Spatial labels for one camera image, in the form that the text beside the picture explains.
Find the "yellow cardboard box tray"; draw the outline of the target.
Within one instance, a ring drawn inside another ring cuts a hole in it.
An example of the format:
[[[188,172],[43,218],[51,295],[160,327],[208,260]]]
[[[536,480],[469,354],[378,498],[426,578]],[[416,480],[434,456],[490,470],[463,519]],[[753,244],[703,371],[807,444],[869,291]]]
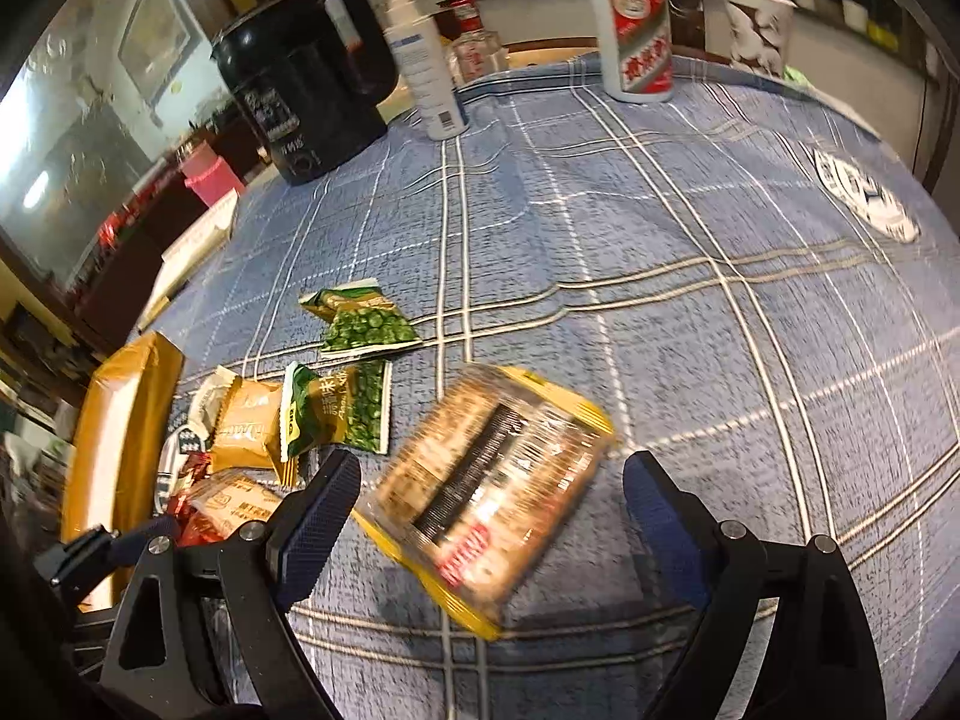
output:
[[[160,453],[184,355],[148,332],[94,371],[73,434],[60,539],[128,533],[153,514]]]

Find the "green yellow pea packet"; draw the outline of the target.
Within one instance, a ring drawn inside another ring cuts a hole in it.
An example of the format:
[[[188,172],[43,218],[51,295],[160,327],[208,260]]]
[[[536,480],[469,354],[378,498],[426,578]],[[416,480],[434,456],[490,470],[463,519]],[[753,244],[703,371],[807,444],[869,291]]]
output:
[[[327,444],[386,455],[391,387],[392,362],[385,359],[363,359],[327,376],[291,362],[278,413],[281,461]]]

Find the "white spray bottle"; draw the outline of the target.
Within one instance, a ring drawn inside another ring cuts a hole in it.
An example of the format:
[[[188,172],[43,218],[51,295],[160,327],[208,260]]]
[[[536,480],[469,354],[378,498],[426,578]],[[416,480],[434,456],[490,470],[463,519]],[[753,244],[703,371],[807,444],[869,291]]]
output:
[[[466,130],[467,119],[455,96],[436,23],[413,0],[386,0],[386,5],[387,44],[421,122],[433,140],[457,137]]]

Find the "orange red snack packet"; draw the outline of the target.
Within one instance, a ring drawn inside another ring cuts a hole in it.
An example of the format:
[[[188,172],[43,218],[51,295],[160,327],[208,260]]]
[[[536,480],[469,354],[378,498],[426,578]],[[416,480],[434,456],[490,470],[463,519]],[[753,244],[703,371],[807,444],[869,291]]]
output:
[[[190,454],[172,481],[164,511],[174,518],[181,548],[217,543],[247,522],[267,522],[281,497],[239,468],[212,472],[206,454]]]

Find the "open notebook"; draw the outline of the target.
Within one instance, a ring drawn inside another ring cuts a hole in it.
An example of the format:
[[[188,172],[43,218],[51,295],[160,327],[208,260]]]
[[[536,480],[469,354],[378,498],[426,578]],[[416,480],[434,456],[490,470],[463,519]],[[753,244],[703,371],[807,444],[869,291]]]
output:
[[[160,271],[135,325],[137,332],[143,333],[184,288],[194,271],[228,241],[238,203],[239,193],[229,190],[163,252]]]

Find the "pink thermos bottle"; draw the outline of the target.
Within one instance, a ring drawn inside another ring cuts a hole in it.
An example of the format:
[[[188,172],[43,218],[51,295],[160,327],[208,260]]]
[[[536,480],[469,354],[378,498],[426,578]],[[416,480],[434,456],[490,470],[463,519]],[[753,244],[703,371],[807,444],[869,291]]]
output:
[[[206,206],[216,205],[231,192],[244,190],[233,168],[206,142],[199,142],[184,153],[181,172],[185,187]]]

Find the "framed wall picture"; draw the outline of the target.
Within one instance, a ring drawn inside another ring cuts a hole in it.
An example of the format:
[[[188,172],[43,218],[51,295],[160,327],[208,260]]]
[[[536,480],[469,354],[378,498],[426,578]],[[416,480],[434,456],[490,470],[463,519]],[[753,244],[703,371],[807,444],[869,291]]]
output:
[[[181,0],[135,0],[117,59],[140,98],[155,107],[199,43]]]

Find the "small glass jar red lid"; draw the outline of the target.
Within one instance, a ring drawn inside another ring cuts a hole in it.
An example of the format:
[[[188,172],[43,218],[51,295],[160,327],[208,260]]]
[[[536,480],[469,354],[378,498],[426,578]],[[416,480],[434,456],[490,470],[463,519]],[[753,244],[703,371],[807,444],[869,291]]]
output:
[[[470,83],[508,70],[508,51],[498,34],[483,25],[475,0],[454,0],[452,11],[460,28],[459,37],[451,44],[455,76]]]

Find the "green pea snack packet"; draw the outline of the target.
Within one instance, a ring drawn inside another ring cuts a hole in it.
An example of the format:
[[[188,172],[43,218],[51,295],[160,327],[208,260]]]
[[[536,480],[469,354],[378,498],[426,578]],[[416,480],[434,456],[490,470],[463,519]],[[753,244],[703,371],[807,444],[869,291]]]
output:
[[[416,348],[421,338],[374,278],[302,294],[298,305],[325,323],[323,358],[370,358]]]

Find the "cracker packet yellow edges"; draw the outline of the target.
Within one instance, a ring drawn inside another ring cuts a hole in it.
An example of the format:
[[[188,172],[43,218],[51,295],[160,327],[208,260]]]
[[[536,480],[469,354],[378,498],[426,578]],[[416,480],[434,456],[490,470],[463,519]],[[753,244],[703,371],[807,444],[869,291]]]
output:
[[[471,364],[353,518],[455,624],[493,642],[614,440],[587,398],[521,367]]]

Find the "white paper cup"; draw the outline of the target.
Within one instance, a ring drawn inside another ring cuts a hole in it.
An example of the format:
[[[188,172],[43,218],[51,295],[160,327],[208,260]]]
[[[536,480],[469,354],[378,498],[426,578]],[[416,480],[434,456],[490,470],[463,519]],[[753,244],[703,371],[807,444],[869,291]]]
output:
[[[793,36],[791,0],[724,0],[734,67],[784,78]]]

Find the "black electric kettle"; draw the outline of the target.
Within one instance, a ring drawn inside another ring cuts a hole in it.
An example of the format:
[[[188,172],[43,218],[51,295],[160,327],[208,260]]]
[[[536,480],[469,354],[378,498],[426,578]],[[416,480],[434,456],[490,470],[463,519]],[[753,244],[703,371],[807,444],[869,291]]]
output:
[[[212,60],[290,185],[384,137],[398,70],[370,0],[270,0],[224,28]]]

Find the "blue plaid tablecloth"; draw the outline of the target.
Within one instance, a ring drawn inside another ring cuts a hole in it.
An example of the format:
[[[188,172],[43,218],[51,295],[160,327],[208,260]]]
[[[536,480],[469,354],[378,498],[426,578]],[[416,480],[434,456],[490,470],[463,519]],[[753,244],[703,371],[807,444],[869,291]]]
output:
[[[469,362],[612,418],[716,517],[832,535],[910,718],[958,652],[958,236],[872,132],[812,94],[679,60],[662,104],[590,59],[483,78],[466,133],[413,115],[312,184],[254,185],[156,327],[178,402],[215,367],[316,364],[302,294],[373,278],[421,346],[405,439]]]

